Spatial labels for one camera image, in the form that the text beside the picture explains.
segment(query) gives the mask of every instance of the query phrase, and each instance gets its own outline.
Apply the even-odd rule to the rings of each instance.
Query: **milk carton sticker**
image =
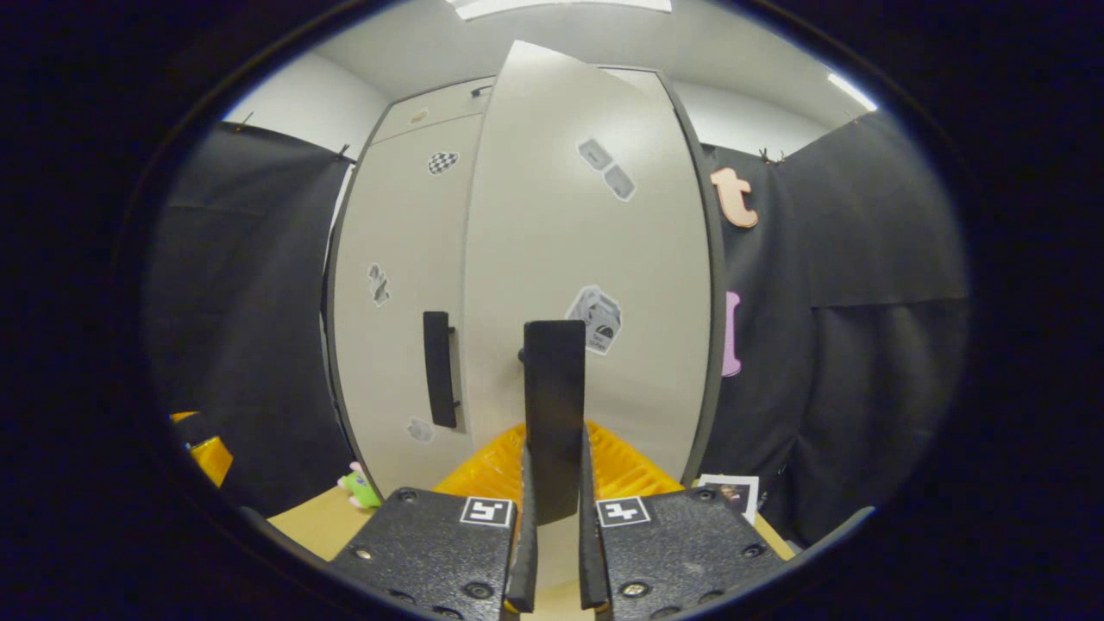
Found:
[[[598,285],[580,290],[565,318],[586,324],[586,348],[599,356],[609,352],[622,330],[620,304]]]

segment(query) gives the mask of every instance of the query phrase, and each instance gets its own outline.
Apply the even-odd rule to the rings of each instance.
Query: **black fabric backdrop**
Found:
[[[760,476],[764,516],[809,544],[887,501],[949,404],[967,336],[953,204],[878,113],[783,162],[705,155],[751,183],[760,221],[721,217],[742,368],[722,380],[702,472]]]
[[[161,408],[199,410],[234,456],[222,491],[272,516],[352,453],[323,370],[319,296],[348,162],[219,125],[180,170],[150,250],[145,330]]]

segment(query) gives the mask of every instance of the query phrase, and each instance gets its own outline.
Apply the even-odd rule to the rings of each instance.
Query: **black cabinet handle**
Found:
[[[429,413],[433,424],[456,429],[456,408],[453,399],[453,361],[448,350],[448,335],[456,331],[448,327],[448,313],[422,313],[422,337],[425,345],[425,386],[429,392]]]

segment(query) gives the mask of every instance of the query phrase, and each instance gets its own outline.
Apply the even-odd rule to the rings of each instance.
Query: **cabinet door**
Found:
[[[612,162],[584,159],[592,139]],[[613,166],[635,190],[616,194]],[[485,114],[468,219],[461,356],[476,445],[524,420],[522,325],[565,318],[597,285],[609,299],[584,297],[619,327],[605,355],[586,355],[585,415],[679,480],[702,408],[710,283],[701,190],[670,102],[516,42]]]
[[[391,106],[386,118],[375,130],[372,144],[461,116],[482,114],[493,86],[493,77],[482,77],[397,102]],[[476,90],[478,93],[473,95],[471,92]]]
[[[338,232],[336,372],[349,431],[384,495],[402,485],[432,488],[473,453],[463,408],[456,429],[432,424],[422,314],[444,310],[453,326],[460,319],[464,223],[481,124],[481,115],[467,116],[372,145]],[[433,175],[437,154],[445,156]],[[448,154],[457,159],[442,171]],[[455,355],[455,337],[453,346]],[[460,399],[458,383],[454,390]]]

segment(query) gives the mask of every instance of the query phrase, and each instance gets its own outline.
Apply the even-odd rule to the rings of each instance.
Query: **yellow object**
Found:
[[[683,490],[648,457],[602,425],[587,421],[596,499],[650,496]],[[471,455],[434,492],[456,496],[509,498],[521,503],[521,449],[526,425],[519,424]]]
[[[454,496],[509,498],[521,505],[521,449],[526,424],[519,424],[468,457],[433,488]]]
[[[192,456],[195,457],[203,472],[211,477],[214,486],[222,487],[222,482],[226,478],[226,471],[234,462],[234,456],[226,450],[222,439],[215,435],[202,444],[192,446]]]
[[[686,490],[612,431],[591,421],[586,421],[586,427],[591,434],[596,501]]]

